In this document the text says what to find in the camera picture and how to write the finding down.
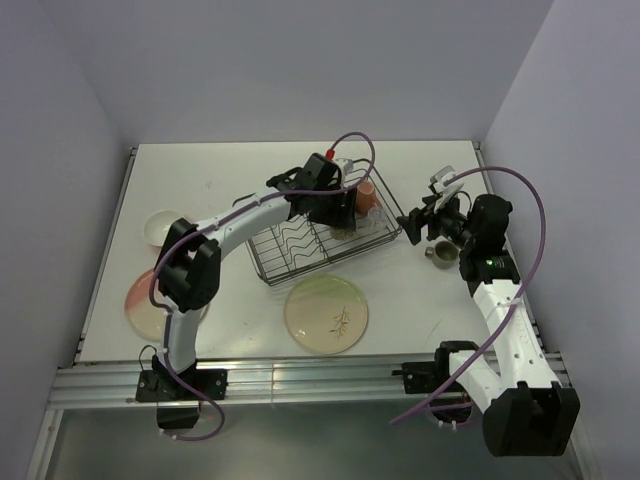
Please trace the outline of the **pink ceramic mug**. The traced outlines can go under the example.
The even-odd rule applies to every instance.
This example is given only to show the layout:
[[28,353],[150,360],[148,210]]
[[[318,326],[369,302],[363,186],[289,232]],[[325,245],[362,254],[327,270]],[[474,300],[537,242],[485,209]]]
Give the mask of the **pink ceramic mug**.
[[367,215],[372,208],[378,205],[379,201],[374,184],[369,180],[362,182],[356,189],[356,212],[360,215]]

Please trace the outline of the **clear glass cup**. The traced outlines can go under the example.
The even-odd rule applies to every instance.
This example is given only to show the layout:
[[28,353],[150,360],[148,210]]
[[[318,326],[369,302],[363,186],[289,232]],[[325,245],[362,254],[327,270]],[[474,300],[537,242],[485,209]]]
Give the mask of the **clear glass cup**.
[[384,228],[387,226],[387,215],[382,206],[372,206],[367,212],[367,219],[371,227]]

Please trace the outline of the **grey-green ceramic cup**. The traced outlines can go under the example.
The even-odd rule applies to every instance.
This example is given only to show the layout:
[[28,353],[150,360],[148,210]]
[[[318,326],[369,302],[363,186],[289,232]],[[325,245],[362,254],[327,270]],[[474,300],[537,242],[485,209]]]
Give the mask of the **grey-green ceramic cup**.
[[425,256],[432,264],[441,270],[453,268],[459,259],[459,249],[450,241],[441,240],[427,246]]

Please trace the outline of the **beige small bowl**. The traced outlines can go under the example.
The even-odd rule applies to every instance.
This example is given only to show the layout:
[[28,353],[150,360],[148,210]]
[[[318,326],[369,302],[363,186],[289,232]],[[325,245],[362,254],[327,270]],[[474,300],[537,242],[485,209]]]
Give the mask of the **beige small bowl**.
[[331,227],[330,235],[333,239],[338,241],[347,241],[357,236],[356,230],[349,230],[345,228]]

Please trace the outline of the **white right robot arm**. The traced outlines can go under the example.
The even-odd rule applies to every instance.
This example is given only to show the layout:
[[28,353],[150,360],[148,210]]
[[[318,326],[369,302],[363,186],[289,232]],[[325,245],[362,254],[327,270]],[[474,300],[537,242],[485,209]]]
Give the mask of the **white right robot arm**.
[[432,368],[436,389],[395,420],[429,409],[460,385],[482,414],[483,438],[493,456],[563,455],[580,400],[549,366],[522,303],[524,282],[505,248],[512,204],[483,194],[462,214],[456,197],[441,201],[431,195],[423,203],[397,221],[412,244],[443,237],[459,249],[461,277],[489,336],[482,345],[442,342]]

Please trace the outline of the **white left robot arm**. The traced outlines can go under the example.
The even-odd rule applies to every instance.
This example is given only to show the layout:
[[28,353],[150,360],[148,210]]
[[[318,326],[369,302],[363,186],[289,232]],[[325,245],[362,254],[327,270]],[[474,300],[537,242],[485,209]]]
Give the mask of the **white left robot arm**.
[[152,304],[166,311],[159,388],[183,399],[195,386],[196,337],[201,311],[220,286],[222,261],[266,229],[298,216],[342,230],[355,228],[354,187],[344,186],[353,170],[349,161],[334,162],[318,153],[304,166],[266,182],[266,187],[234,201],[209,219],[178,220],[170,227],[154,268],[152,287],[162,295]]

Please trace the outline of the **green and cream plate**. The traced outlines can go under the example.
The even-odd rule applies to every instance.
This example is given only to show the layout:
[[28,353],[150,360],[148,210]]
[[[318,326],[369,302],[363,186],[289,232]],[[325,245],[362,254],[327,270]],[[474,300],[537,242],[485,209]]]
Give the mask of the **green and cream plate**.
[[306,351],[335,355],[366,332],[369,307],[362,290],[344,278],[320,274],[298,282],[283,308],[290,336]]

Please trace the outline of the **orange and white bowl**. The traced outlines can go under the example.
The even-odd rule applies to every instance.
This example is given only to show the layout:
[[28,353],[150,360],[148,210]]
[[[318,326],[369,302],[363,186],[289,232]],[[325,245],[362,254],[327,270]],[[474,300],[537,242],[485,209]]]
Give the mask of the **orange and white bowl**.
[[142,235],[147,244],[161,247],[171,225],[182,215],[173,210],[160,210],[150,215],[142,227]]

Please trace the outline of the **pink and cream plate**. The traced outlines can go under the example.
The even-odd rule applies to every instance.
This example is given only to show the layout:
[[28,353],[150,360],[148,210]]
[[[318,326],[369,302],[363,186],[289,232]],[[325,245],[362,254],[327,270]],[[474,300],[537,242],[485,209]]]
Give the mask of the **pink and cream plate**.
[[144,340],[159,343],[163,338],[166,311],[149,300],[153,270],[142,273],[132,284],[124,301],[124,314],[131,329]]

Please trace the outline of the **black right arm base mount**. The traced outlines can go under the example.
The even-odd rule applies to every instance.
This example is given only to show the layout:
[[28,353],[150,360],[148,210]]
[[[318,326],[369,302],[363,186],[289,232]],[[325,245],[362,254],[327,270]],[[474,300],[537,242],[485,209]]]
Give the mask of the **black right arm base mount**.
[[448,368],[449,361],[438,357],[431,361],[404,362],[391,375],[401,379],[405,394],[429,394],[450,377]]

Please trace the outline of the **aluminium frame rail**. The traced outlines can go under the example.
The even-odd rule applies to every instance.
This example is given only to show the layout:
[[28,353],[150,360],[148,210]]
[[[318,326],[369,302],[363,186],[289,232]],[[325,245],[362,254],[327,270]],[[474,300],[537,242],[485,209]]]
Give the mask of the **aluminium frame rail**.
[[[227,371],[223,406],[400,400],[403,380],[394,372],[431,354],[202,361],[200,369]],[[81,364],[57,371],[46,408],[77,410],[139,407],[140,364]]]

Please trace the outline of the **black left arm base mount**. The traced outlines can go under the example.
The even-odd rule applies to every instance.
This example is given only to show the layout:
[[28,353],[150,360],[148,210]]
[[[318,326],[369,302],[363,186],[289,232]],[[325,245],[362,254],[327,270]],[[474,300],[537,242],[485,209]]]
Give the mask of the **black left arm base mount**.
[[[166,435],[180,441],[201,441],[217,436],[226,423],[226,414],[218,404],[226,395],[228,371],[225,369],[199,369],[196,364],[177,376],[172,376],[161,363],[155,347],[149,367],[138,359],[140,374],[134,401],[140,404],[157,404],[156,423]],[[218,425],[208,434],[188,436],[200,420],[203,406],[212,407],[218,414]]]

